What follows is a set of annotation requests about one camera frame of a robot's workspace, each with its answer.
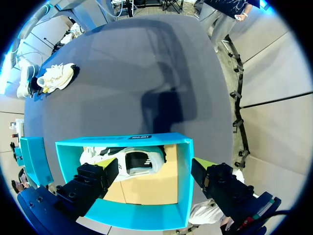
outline white shoe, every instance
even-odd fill
[[[157,173],[164,164],[164,155],[158,146],[143,147],[87,147],[80,163],[97,164],[117,158],[119,174],[115,182]]]
[[[63,90],[73,77],[74,67],[73,63],[52,65],[37,79],[37,84],[44,89],[44,93],[51,93],[57,88]]]

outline teal box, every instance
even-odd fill
[[[81,137],[56,142],[66,183],[77,174],[83,146],[132,147],[177,144],[178,203],[169,205],[125,204],[97,199],[86,214],[94,221],[123,229],[162,231],[185,228],[191,210],[194,180],[190,174],[193,140],[179,133],[134,136]]]
[[[45,155],[44,139],[42,137],[23,137],[21,152],[28,176],[37,184],[46,186],[53,178]]]

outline table surface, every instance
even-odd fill
[[[195,157],[231,164],[228,91],[197,19],[109,23],[66,44],[43,69],[61,63],[75,63],[78,74],[64,90],[27,98],[24,117],[25,136],[44,138],[56,184],[64,180],[55,142],[81,136],[179,132],[194,140]],[[193,203],[203,200],[195,185]]]

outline floor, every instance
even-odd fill
[[[146,8],[139,8],[134,10],[134,17],[147,15],[147,14],[177,14],[173,7],[169,7],[167,10],[163,11],[161,6],[155,7],[146,7]],[[189,2],[184,2],[183,10],[181,15],[186,15],[190,17],[198,18],[199,14],[194,9],[193,4]],[[128,16],[121,16],[118,20],[126,19]],[[217,57],[221,63],[221,67],[225,76],[225,81],[227,84],[227,88],[229,92],[237,90],[238,86],[238,76],[239,74],[236,73],[233,69],[237,66],[237,61],[228,56],[228,52],[222,43],[219,43],[219,52],[217,53]],[[232,109],[232,120],[233,122],[236,120],[235,112],[234,112],[234,105],[235,100],[229,96],[231,109]],[[238,161],[238,152],[243,149],[242,138],[240,134],[240,130],[238,133],[233,134],[233,167],[234,163]],[[141,234],[160,234],[160,232],[147,232],[147,231],[132,231],[132,230],[124,230],[118,228],[110,228],[107,232],[109,235],[141,235]],[[163,235],[220,235],[221,231],[219,225],[216,224],[204,224],[196,228],[195,230],[188,232],[187,229],[181,230],[179,233],[175,230],[173,231],[164,231]]]

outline person's leg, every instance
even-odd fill
[[[226,35],[231,31],[232,27],[235,25],[236,20],[222,14],[216,21],[213,34],[211,37],[211,43],[215,51],[217,52],[217,43],[226,37]]]
[[[221,12],[209,6],[208,4],[203,3],[200,16],[199,16],[199,21],[206,33],[208,32],[210,26],[214,23],[214,21],[220,15],[221,15]]]

